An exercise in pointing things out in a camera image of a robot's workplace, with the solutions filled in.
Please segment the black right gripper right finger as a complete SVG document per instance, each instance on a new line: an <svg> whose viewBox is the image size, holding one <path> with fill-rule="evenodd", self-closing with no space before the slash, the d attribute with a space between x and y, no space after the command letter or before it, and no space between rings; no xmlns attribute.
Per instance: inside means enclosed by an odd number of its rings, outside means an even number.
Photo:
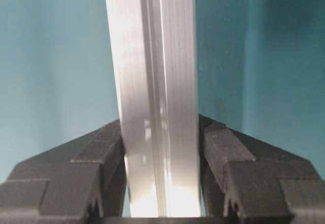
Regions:
<svg viewBox="0 0 325 224"><path fill-rule="evenodd" d="M307 159L199 116L206 214L223 223L324 223L324 180Z"/></svg>

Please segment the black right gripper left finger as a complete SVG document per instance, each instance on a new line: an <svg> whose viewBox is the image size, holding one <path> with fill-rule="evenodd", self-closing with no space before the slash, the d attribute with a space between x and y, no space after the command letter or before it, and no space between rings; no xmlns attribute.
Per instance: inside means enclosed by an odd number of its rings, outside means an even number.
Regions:
<svg viewBox="0 0 325 224"><path fill-rule="evenodd" d="M1 223L91 223L122 215L120 122L19 162L1 184Z"/></svg>

